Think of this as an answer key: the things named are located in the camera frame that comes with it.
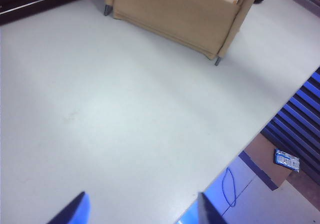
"light gray floor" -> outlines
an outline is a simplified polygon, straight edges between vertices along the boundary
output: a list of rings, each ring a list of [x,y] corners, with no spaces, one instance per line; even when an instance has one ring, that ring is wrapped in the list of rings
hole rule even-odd
[[[320,212],[288,181],[271,191],[238,158],[230,166],[237,184],[236,206],[224,214],[228,224],[319,224]]]
[[[103,1],[1,27],[4,223],[83,190],[90,223],[174,223],[319,65],[319,18],[292,0],[253,6],[219,67]]]

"blue corrugated panel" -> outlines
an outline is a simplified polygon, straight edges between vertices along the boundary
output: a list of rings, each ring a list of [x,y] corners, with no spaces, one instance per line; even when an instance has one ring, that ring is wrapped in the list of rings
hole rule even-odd
[[[261,132],[320,184],[320,68]]]

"blue object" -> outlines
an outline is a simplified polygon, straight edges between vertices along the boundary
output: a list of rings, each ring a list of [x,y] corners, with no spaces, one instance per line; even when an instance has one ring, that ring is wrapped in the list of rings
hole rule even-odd
[[[85,192],[82,192],[48,222],[48,224],[87,224],[89,214],[89,196]]]

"blue plastic package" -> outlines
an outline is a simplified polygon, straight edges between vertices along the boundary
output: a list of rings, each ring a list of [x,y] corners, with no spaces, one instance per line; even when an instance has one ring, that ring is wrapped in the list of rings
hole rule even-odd
[[[279,149],[275,150],[275,163],[286,168],[290,168],[296,172],[299,172],[300,169],[299,158],[280,151]]]

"metal chair leg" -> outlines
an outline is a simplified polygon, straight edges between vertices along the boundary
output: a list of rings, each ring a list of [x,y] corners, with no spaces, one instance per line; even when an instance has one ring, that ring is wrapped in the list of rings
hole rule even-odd
[[[221,57],[219,57],[219,56],[216,58],[215,66],[218,66],[218,65],[219,65],[219,63],[220,63],[221,59],[222,59],[222,58],[221,58]]]
[[[112,11],[112,6],[111,5],[105,5],[105,7],[104,7],[104,15],[105,16],[108,16],[110,13],[111,13],[111,11]]]

